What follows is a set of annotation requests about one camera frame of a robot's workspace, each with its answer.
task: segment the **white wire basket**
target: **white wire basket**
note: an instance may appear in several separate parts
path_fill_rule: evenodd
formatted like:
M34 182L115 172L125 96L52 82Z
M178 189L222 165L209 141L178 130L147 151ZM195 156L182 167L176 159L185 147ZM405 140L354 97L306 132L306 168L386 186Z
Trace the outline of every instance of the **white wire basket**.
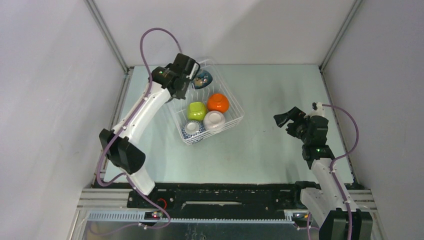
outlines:
M174 120L178 128L179 136L187 145L196 143L199 140L204 140L206 138L209 138L210 136L213 136L215 134L218 134L222 131L236 126L240 123L240 121L243 119L243 116L245 115L245 112L243 111L239 102L237 102L234 95L231 93L224 78L218 72L212 60L206 59L199 62L199 64L200 68L208 71L212 75L213 81L207 87L204 87L202 89L194 89L194 85L191 84L191 86L187 90L187 93L185 94L185 100L174 99L171 102L168 102L168 104L166 104L168 106L170 114L172 115L172 119ZM187 110L189 104L193 102L202 102L206 106L209 97L216 93L225 95L229 101L229 109L224 113L224 127L219 131L209 129L188 139L184 139L181 129L189 121L187 117Z

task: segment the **light blue table surface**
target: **light blue table surface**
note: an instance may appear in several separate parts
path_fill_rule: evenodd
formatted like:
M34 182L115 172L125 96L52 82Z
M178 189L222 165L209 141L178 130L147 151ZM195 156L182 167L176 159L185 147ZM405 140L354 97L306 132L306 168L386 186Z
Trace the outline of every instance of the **light blue table surface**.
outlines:
M276 126L273 116L294 106L309 113L313 102L329 99L316 65L217 65L230 91L243 108L240 124L187 146L168 108L163 106L148 124L136 147L146 154L146 168L155 182L271 184L315 181L302 158L302 141ZM123 118L147 83L143 66L134 69ZM337 157L345 153L332 111L327 144ZM353 177L346 158L337 169L344 183ZM106 181L121 171L108 164ZM126 182L121 177L117 182Z

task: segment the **orange bowl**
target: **orange bowl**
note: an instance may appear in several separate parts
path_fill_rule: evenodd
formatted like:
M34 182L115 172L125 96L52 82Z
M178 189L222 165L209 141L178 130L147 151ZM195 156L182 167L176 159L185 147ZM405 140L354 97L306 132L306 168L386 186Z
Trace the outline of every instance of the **orange bowl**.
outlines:
M206 107L209 111L225 113L230 108L230 102L223 94L215 93L207 100Z

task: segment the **green bowl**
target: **green bowl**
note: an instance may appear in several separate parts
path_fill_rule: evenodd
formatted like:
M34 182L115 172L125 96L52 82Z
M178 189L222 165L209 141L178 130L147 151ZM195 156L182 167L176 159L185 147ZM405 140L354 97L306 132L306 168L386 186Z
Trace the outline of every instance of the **green bowl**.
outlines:
M208 110L201 101L196 101L188 105L187 117L188 120L203 121Z

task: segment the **white wall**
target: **white wall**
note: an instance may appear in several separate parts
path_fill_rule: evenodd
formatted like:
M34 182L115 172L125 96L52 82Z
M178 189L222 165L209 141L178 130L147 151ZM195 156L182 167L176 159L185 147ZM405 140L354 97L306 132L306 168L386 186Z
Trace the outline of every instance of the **white wall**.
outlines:
M123 71L82 0L0 3L0 239L65 239Z
M171 31L183 52L220 64L320 64L354 0L97 0L126 63L142 65L142 34ZM174 60L165 33L145 39L149 64Z
M335 104L356 118L352 154L390 240L422 239L424 1L364 1L327 71ZM355 132L341 115L348 145Z

